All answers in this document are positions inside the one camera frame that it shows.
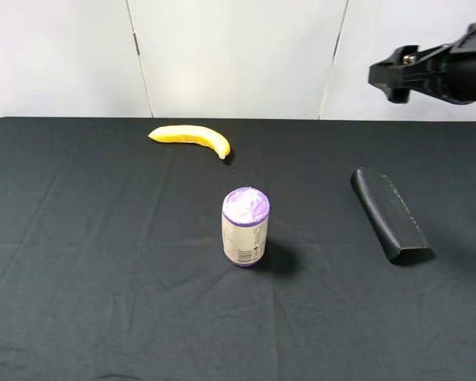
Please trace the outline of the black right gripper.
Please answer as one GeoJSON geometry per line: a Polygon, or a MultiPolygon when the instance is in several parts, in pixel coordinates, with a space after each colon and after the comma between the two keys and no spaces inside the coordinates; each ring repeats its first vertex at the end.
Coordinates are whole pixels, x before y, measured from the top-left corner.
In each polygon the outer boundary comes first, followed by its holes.
{"type": "Polygon", "coordinates": [[[411,91],[451,104],[476,102],[476,22],[452,43],[397,48],[370,66],[368,83],[395,104],[407,103],[411,91]]]}

